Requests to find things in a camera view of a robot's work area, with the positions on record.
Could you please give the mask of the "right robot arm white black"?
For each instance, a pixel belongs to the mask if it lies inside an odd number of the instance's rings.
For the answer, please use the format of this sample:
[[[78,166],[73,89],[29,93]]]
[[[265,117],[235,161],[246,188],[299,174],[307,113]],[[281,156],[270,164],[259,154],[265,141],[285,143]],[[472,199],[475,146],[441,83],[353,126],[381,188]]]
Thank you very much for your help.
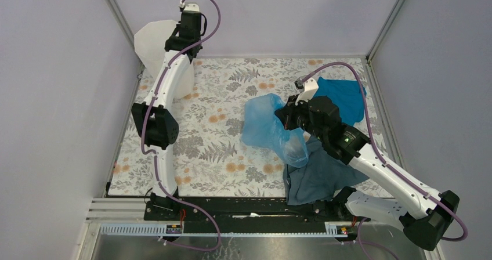
[[[392,195],[392,199],[368,196],[345,186],[333,198],[333,213],[346,221],[360,216],[399,229],[419,248],[432,251],[445,240],[452,222],[462,227],[462,241],[468,235],[457,216],[460,198],[451,190],[440,192],[413,177],[383,155],[375,142],[357,128],[342,122],[339,108],[326,96],[297,101],[275,110],[285,130],[300,128],[321,142],[329,156],[368,176]]]

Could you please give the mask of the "blue plastic trash bag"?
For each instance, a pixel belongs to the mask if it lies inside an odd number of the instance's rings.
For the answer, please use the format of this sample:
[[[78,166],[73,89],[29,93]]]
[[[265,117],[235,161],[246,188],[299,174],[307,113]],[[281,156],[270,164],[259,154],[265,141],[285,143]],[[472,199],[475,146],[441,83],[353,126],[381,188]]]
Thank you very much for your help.
[[[301,168],[308,163],[309,153],[303,130],[288,130],[275,111],[285,102],[276,94],[258,96],[244,105],[244,126],[241,140],[245,145],[269,149],[286,164]]]

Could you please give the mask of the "white paper trash bin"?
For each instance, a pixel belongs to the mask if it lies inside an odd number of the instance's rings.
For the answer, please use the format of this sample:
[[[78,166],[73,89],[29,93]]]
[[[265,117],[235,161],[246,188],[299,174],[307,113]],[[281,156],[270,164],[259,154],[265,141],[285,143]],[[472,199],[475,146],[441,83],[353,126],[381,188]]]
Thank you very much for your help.
[[[177,23],[176,20],[153,21],[134,35],[135,52],[154,79],[160,74],[165,59],[165,42],[172,35]],[[180,99],[191,94],[194,82],[194,67],[190,65],[179,80],[175,97]]]

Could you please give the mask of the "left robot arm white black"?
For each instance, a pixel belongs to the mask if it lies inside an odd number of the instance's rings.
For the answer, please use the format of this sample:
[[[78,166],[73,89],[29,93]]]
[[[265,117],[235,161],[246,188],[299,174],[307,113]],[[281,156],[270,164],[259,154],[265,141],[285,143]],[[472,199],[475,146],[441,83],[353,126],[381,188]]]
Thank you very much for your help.
[[[174,194],[178,187],[173,167],[173,144],[179,124],[171,113],[174,99],[191,93],[194,86],[193,60],[207,27],[201,12],[184,11],[180,20],[160,20],[146,24],[134,35],[135,52],[155,79],[150,92],[132,105],[131,113],[141,138],[140,148],[151,156],[155,183],[147,212],[175,219],[180,205]]]

